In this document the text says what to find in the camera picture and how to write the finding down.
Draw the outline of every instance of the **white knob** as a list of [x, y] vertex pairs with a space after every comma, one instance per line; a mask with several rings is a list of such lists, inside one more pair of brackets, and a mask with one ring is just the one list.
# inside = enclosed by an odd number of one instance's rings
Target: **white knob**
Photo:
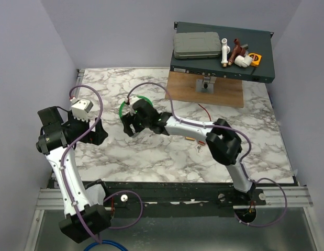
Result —
[[128, 196], [127, 195], [122, 195], [121, 196], [121, 201], [122, 202], [126, 202], [128, 200]]

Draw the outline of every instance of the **wooden board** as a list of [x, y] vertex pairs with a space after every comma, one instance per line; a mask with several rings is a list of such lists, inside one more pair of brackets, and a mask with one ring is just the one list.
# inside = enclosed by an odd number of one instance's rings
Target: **wooden board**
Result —
[[240, 108], [244, 106], [241, 80], [217, 78], [214, 93], [209, 94], [195, 91], [197, 79], [202, 78], [195, 74], [169, 72], [166, 88], [174, 100]]

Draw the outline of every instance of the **yellow tape measure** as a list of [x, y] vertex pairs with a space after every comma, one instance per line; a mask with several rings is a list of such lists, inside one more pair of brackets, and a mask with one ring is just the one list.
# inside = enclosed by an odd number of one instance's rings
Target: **yellow tape measure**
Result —
[[252, 62], [250, 64], [251, 66], [255, 66], [255, 67], [259, 66], [261, 58], [262, 58], [261, 55], [256, 54], [256, 53], [249, 53], [248, 56], [252, 57]]

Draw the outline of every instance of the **marble tabletop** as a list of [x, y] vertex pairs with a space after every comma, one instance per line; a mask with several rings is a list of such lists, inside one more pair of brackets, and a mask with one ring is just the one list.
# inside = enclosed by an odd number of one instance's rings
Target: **marble tabletop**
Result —
[[[217, 163], [207, 146], [182, 136], [156, 135], [145, 129], [135, 138], [123, 132], [118, 111], [127, 93], [137, 84], [151, 81], [166, 86], [169, 69], [87, 69], [83, 84], [95, 88], [103, 98], [102, 121], [109, 136], [100, 146], [79, 143], [76, 163], [83, 180], [153, 182], [231, 182], [226, 168]], [[244, 159], [251, 178], [267, 177], [276, 182], [293, 182], [293, 173], [275, 120], [272, 106], [261, 83], [243, 82], [244, 108], [215, 105], [204, 107], [213, 120], [223, 118], [244, 132], [253, 145]], [[153, 85], [139, 87], [135, 95], [148, 97], [159, 111], [170, 111], [164, 90]], [[90, 112], [97, 116], [99, 103], [86, 88], [79, 97], [92, 100]], [[175, 101], [175, 113], [183, 118], [209, 121], [195, 103]], [[242, 140], [243, 153], [248, 149]]]

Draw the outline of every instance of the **blue cable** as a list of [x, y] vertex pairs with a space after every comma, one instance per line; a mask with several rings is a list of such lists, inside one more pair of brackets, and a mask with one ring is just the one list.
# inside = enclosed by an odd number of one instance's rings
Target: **blue cable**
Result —
[[[102, 244], [109, 244], [109, 245], [112, 245], [112, 246], [117, 247], [121, 251], [128, 251], [128, 249], [126, 249], [125, 247], [123, 247], [120, 243], [113, 242], [113, 241], [109, 241], [109, 240], [106, 240], [106, 239], [102, 241]], [[92, 249], [92, 247], [97, 246], [97, 245], [99, 245], [98, 242], [91, 243], [91, 244], [89, 244], [87, 246], [87, 248], [84, 249], [84, 251], [89, 251], [89, 250]]]

